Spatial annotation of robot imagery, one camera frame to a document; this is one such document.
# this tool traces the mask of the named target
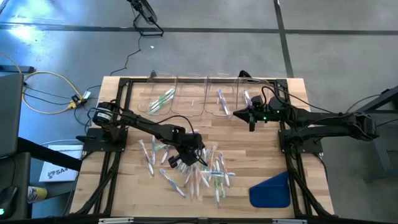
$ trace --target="white cable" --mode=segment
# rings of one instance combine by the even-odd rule
[[[8,58],[8,60],[10,60],[10,61],[15,65],[15,67],[16,67],[17,70],[18,70],[18,72],[19,72],[19,73],[22,73],[21,70],[20,70],[20,68],[19,68],[19,66],[18,66],[18,64],[17,64],[13,59],[11,59],[11,58],[10,58],[8,55],[6,55],[4,52],[0,52],[0,54],[3,55],[3,56],[5,56],[6,58]]]
[[[65,142],[65,141],[79,141],[77,139],[64,139],[64,140],[55,140],[55,141],[49,141],[49,142],[45,142],[43,144],[40,144],[41,146],[45,145],[45,144],[51,144],[51,143],[55,143],[55,142]]]

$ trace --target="blue dustpan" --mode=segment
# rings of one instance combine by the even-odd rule
[[[290,205],[288,172],[276,175],[249,189],[250,204],[256,208],[286,208]]]

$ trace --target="black stand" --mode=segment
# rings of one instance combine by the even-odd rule
[[[377,110],[381,106],[383,106],[387,103],[390,103],[390,102],[392,102],[392,104],[394,105],[394,110]],[[365,113],[373,113],[373,114],[374,113],[397,114],[398,113],[398,86],[396,86],[390,90],[385,90],[384,92],[381,93],[381,95],[379,97],[370,101],[366,105],[362,106],[357,111],[365,112]],[[364,177],[364,181],[366,183],[370,183],[377,179],[385,179],[388,177],[398,177],[398,169],[394,169],[393,165],[391,164],[390,157],[388,155],[388,152],[391,151],[391,149],[379,148],[376,146],[376,144],[374,142],[373,142],[373,144],[374,144],[374,148],[376,149],[377,156],[382,165],[382,172],[379,172],[377,174],[369,174]]]
[[[139,32],[141,36],[143,36],[143,37],[163,37],[163,34],[164,34],[163,29],[159,25],[157,25],[157,23],[153,19],[151,19],[150,22],[153,23],[157,28],[159,28],[160,31],[162,31],[162,33],[160,33],[160,34],[144,34],[144,31],[140,27],[138,27],[138,25],[136,23],[140,16],[141,16],[141,14],[138,14],[138,16],[136,16],[132,25],[134,26],[134,28],[136,28],[137,32]]]

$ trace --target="white paper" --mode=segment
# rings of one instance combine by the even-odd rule
[[[49,146],[49,149],[54,151],[59,151],[64,153],[65,155],[74,157],[76,159],[81,159],[81,153],[83,146]],[[39,182],[66,182],[66,181],[74,181],[77,176],[77,171],[72,169],[67,169],[64,167],[60,167],[54,165],[49,162],[44,162],[42,173],[40,175]]]

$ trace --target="yellow object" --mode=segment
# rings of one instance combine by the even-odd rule
[[[74,91],[75,91],[76,94],[78,95],[78,97],[79,97],[79,99],[80,99],[78,102],[79,102],[79,103],[82,102],[83,96],[79,93],[79,91],[76,89],[76,87],[75,87],[67,78],[65,78],[63,75],[57,74],[57,73],[55,73],[55,72],[47,72],[47,71],[34,72],[34,73],[29,74],[29,75],[26,75],[26,76],[25,76],[25,81],[26,81],[28,78],[32,77],[33,75],[43,74],[43,73],[55,75],[55,76],[58,76],[58,77],[64,79],[65,81],[67,81],[67,83],[74,89]],[[25,94],[22,95],[22,101],[23,101],[23,102],[26,104],[26,106],[27,106],[28,108],[30,108],[31,110],[36,111],[36,112],[38,112],[38,113],[42,113],[42,114],[59,114],[59,113],[63,113],[63,112],[65,112],[65,111],[67,111],[67,110],[74,109],[74,108],[77,107],[76,103],[75,103],[73,100],[71,100],[70,104],[69,104],[64,110],[55,111],[55,112],[46,112],[46,111],[39,111],[39,110],[33,108],[30,104],[28,104],[28,103],[26,102],[26,100],[25,100]]]
[[[41,202],[47,197],[47,189],[41,187],[31,187],[27,189],[28,203]]]

